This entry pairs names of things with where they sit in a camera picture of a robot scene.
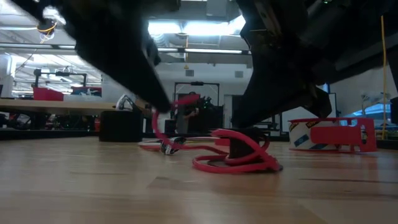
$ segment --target sticker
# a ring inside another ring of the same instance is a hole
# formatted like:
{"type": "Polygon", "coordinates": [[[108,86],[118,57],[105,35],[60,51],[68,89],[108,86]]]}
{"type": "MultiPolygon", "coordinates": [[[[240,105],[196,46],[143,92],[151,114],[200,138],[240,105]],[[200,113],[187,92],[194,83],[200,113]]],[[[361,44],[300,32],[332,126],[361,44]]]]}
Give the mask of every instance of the sticker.
{"type": "Polygon", "coordinates": [[[314,127],[317,124],[319,124],[319,121],[311,121],[311,122],[308,122],[305,125],[307,126],[307,128],[312,128],[312,127],[314,127]]]}
{"type": "Polygon", "coordinates": [[[294,142],[295,147],[303,144],[304,142],[308,141],[310,138],[305,134],[303,135],[301,138],[299,138],[298,140],[296,140],[294,142]]]}
{"type": "Polygon", "coordinates": [[[327,147],[328,144],[316,144],[314,146],[312,146],[310,149],[323,149],[324,147],[327,147]]]}
{"type": "Polygon", "coordinates": [[[297,125],[299,125],[299,124],[298,123],[290,124],[289,131],[292,131],[297,125]]]}

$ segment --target wooden table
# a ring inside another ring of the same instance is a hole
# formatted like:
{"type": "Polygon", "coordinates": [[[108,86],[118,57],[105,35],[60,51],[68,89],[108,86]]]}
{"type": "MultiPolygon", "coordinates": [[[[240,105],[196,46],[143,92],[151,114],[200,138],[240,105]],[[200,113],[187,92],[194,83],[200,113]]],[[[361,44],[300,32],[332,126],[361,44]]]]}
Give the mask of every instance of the wooden table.
{"type": "Polygon", "coordinates": [[[97,138],[0,142],[0,223],[396,223],[398,153],[316,154],[272,143],[279,174],[208,174],[97,138]]]}
{"type": "Polygon", "coordinates": [[[66,102],[39,100],[4,100],[0,99],[0,111],[28,111],[48,114],[98,115],[102,111],[115,110],[114,103],[66,102]]]}

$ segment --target red plastic crate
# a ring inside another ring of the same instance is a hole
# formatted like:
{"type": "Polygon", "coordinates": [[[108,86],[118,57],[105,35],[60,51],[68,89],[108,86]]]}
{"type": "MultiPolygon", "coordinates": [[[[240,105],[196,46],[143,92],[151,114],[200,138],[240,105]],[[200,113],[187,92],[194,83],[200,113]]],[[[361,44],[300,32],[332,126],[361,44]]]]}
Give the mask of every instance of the red plastic crate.
{"type": "Polygon", "coordinates": [[[34,100],[63,101],[63,93],[46,88],[33,88],[34,100]]]}

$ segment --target coiled red cable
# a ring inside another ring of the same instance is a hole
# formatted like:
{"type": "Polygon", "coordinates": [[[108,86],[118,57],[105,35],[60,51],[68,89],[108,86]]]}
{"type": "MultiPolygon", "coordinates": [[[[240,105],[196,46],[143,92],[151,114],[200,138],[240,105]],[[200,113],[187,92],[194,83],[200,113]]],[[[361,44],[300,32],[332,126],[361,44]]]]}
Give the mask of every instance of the coiled red cable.
{"type": "MultiPolygon", "coordinates": [[[[177,100],[172,104],[172,110],[175,110],[178,105],[186,105],[195,102],[199,99],[198,95],[188,95],[181,100],[177,100]]],[[[175,149],[181,150],[196,150],[196,149],[205,149],[207,151],[211,151],[217,153],[218,155],[215,156],[197,156],[192,160],[194,168],[204,171],[204,172],[212,172],[217,174],[235,174],[235,173],[242,173],[242,172],[254,172],[254,171],[262,171],[262,170],[273,170],[279,171],[280,165],[275,158],[268,155],[266,152],[267,148],[269,147],[269,141],[265,140],[264,145],[260,146],[258,143],[253,141],[251,138],[245,136],[242,133],[226,130],[226,129],[217,129],[211,133],[213,137],[227,137],[227,138],[235,138],[245,142],[248,146],[253,148],[254,153],[237,158],[237,159],[230,159],[228,158],[228,153],[216,149],[215,147],[211,146],[186,146],[177,143],[171,143],[168,137],[162,134],[158,127],[157,127],[157,119],[159,117],[159,112],[155,111],[153,118],[152,118],[152,127],[155,130],[155,135],[159,139],[161,139],[164,143],[168,145],[172,145],[175,149]],[[250,162],[255,161],[256,159],[261,158],[262,162],[248,164],[250,162]],[[200,161],[224,161],[226,165],[229,167],[217,167],[211,166],[208,164],[203,164],[200,161]]]]}

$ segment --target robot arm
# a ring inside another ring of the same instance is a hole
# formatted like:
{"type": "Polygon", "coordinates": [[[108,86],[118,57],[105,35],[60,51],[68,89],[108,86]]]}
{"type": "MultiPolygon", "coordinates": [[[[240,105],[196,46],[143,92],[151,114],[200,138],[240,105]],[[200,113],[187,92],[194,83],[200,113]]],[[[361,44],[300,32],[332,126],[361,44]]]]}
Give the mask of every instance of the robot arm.
{"type": "MultiPolygon", "coordinates": [[[[56,7],[67,21],[65,30],[76,40],[81,58],[161,113],[168,112],[170,102],[154,68],[159,56],[147,31],[147,18],[178,10],[180,0],[12,1],[39,21],[44,19],[45,7],[56,7]]],[[[328,94],[316,86],[336,75],[335,62],[353,42],[361,18],[375,22],[394,0],[236,2],[246,20],[241,36],[253,60],[251,81],[232,119],[235,126],[244,128],[299,106],[327,117],[331,112],[328,94]]]]}

